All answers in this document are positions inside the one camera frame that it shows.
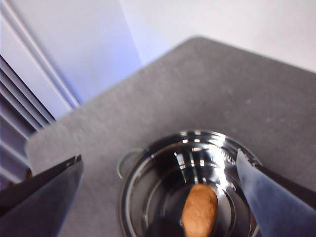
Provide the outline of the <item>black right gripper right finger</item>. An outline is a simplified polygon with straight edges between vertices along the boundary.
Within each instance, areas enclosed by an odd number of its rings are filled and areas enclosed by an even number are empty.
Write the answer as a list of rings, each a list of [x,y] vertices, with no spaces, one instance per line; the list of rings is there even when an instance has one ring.
[[[237,152],[241,188],[265,237],[314,237],[316,193]]]

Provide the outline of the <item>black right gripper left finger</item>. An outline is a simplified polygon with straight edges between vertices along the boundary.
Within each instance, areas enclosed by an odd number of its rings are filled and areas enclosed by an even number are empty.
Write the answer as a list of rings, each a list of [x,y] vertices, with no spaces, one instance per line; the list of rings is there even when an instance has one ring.
[[[83,174],[72,157],[0,193],[2,237],[56,237],[75,199]]]

